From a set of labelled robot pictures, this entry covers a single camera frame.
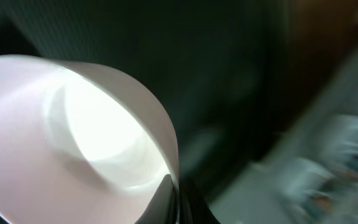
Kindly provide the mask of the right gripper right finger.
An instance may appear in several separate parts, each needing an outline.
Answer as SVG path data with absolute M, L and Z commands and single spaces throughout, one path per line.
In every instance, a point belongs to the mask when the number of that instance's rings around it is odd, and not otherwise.
M 180 224 L 220 224 L 192 180 L 180 184 Z

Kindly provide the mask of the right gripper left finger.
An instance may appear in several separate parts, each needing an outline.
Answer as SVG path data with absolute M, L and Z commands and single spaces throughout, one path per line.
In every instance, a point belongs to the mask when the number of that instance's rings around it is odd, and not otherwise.
M 175 224 L 177 222 L 177 190 L 171 175 L 161 181 L 145 212 L 135 224 Z

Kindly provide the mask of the pink bowl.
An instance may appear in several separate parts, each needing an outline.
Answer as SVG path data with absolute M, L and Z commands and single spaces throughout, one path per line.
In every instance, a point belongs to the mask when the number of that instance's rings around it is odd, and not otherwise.
M 0 217 L 136 223 L 178 144 L 159 100 L 115 68 L 0 56 Z

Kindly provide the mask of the grey dishwasher rack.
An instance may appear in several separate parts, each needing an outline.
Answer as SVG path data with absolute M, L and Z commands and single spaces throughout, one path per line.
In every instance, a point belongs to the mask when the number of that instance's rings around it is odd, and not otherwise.
M 358 49 L 211 210 L 221 223 L 358 223 Z

